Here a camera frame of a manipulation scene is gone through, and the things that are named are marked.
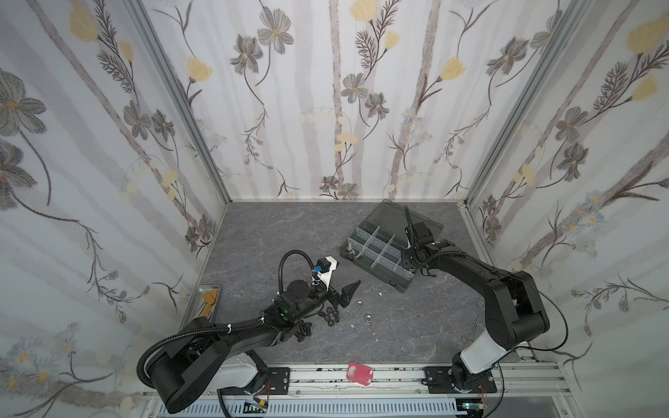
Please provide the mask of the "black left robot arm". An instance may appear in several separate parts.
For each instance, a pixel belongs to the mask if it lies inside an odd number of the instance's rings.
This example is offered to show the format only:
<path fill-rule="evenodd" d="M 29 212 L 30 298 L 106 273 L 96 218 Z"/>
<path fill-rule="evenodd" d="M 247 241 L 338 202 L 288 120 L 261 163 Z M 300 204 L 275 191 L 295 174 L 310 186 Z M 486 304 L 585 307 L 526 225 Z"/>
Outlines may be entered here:
<path fill-rule="evenodd" d="M 331 276 L 337 266 L 331 257 L 313 261 L 303 250 L 288 251 L 278 266 L 278 294 L 258 318 L 223 324 L 197 317 L 139 357 L 137 378 L 157 391 L 169 413 L 181 412 L 207 392 L 228 359 L 292 338 L 302 342 L 310 336 L 308 318 L 325 315 L 327 303 L 347 308 L 362 282 L 336 291 Z"/>

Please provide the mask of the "clear compartment organizer box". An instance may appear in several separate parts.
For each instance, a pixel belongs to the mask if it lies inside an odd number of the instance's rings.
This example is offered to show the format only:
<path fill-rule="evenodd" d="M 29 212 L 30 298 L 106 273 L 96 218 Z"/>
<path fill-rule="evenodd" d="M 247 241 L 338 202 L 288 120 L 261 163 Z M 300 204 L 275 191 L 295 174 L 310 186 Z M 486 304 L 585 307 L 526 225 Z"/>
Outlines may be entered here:
<path fill-rule="evenodd" d="M 416 277 L 416 268 L 402 261 L 407 226 L 404 207 L 383 200 L 340 246 L 340 255 L 403 294 Z"/>

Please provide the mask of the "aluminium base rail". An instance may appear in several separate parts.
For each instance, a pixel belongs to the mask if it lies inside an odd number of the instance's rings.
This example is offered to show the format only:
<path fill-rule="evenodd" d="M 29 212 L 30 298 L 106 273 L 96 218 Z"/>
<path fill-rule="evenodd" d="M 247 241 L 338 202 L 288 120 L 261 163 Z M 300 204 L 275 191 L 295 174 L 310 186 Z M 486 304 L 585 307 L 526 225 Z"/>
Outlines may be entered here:
<path fill-rule="evenodd" d="M 354 396 L 428 396 L 423 384 L 426 367 L 444 367 L 447 363 L 378 363 L 374 369 L 374 380 L 364 387 L 346 379 L 347 364 L 294 364 L 267 367 L 289 367 L 291 369 L 287 395 L 270 397 L 354 397 Z M 559 367 L 550 362 L 502 362 L 491 370 L 498 393 L 483 396 L 547 396 L 569 395 L 571 389 Z"/>

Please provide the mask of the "pile of silver nuts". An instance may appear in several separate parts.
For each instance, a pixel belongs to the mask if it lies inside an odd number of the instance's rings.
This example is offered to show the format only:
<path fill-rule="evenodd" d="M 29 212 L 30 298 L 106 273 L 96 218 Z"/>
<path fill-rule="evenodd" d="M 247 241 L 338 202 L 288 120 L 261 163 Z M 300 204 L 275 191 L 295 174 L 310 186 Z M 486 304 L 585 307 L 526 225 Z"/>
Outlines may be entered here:
<path fill-rule="evenodd" d="M 371 323 L 372 322 L 373 317 L 372 317 L 371 313 L 369 313 L 367 311 L 364 311 L 364 309 L 366 308 L 366 305 L 362 300 L 356 301 L 355 302 L 355 307 L 358 308 L 362 312 L 363 320 L 366 323 Z"/>

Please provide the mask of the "metal tray with tools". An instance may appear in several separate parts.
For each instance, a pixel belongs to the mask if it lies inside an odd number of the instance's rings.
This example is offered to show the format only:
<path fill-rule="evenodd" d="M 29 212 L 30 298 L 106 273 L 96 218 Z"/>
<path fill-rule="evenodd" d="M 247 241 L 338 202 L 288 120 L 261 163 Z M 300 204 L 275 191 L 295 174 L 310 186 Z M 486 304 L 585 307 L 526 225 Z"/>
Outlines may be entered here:
<path fill-rule="evenodd" d="M 204 317 L 207 320 L 214 318 L 214 313 L 218 305 L 221 287 L 219 285 L 205 285 L 200 287 L 196 294 L 194 304 L 194 317 Z"/>

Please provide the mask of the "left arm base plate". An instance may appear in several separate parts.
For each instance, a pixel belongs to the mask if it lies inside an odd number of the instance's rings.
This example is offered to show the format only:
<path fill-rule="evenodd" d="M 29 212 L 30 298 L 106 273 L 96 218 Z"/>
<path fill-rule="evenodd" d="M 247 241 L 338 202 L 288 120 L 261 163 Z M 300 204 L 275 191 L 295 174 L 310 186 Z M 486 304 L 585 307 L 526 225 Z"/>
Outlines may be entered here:
<path fill-rule="evenodd" d="M 250 394 L 287 395 L 289 392 L 291 369 L 289 367 L 270 367 L 259 371 L 246 386 Z"/>

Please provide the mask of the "pink plastic card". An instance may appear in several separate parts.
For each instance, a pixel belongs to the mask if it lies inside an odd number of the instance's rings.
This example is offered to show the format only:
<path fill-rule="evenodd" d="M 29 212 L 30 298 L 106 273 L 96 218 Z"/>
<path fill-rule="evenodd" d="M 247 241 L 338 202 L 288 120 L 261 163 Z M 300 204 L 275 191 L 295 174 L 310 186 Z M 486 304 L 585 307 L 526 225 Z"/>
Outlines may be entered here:
<path fill-rule="evenodd" d="M 350 362 L 346 372 L 346 379 L 364 387 L 369 386 L 374 380 L 374 369 L 367 365 Z"/>

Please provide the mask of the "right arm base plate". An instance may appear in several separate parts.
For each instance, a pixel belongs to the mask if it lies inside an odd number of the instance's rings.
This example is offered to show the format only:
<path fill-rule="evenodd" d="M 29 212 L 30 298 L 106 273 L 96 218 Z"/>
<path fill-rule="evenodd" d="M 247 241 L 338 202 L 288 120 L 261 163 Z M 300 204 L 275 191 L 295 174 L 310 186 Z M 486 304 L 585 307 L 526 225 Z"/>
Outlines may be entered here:
<path fill-rule="evenodd" d="M 464 366 L 426 367 L 423 384 L 432 395 L 485 395 L 498 393 L 491 371 L 471 374 Z"/>

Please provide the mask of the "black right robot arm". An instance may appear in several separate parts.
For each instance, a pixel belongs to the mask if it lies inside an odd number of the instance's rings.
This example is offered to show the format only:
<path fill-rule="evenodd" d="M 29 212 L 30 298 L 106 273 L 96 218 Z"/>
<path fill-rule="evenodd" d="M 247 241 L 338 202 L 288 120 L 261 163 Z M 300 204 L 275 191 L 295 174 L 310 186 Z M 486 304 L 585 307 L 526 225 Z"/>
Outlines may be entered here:
<path fill-rule="evenodd" d="M 545 303 L 559 306 L 538 289 L 525 271 L 495 268 L 455 244 L 438 241 L 423 222 L 413 221 L 405 207 L 408 248 L 402 262 L 423 273 L 438 270 L 463 282 L 484 300 L 484 331 L 454 357 L 455 376 L 480 376 L 522 344 L 542 336 L 551 323 Z"/>

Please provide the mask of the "pile of black screws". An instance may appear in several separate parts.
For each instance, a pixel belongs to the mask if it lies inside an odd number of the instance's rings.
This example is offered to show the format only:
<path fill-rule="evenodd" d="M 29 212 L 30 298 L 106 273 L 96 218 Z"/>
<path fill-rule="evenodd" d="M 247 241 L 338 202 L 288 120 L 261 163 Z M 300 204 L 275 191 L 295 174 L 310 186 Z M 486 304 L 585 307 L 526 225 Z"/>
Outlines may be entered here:
<path fill-rule="evenodd" d="M 307 337 L 312 335 L 312 323 L 303 322 L 297 327 L 297 331 L 294 333 L 297 341 L 303 342 Z"/>

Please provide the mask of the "pile of black nuts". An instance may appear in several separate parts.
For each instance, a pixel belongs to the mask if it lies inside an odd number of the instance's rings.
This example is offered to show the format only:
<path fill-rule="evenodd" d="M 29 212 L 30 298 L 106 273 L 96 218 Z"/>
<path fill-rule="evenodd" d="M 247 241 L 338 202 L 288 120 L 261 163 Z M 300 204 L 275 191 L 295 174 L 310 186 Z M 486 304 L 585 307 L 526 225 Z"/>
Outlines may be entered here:
<path fill-rule="evenodd" d="M 329 327 L 334 327 L 340 322 L 339 310 L 333 307 L 327 307 L 325 310 L 320 311 L 318 315 L 325 320 Z"/>

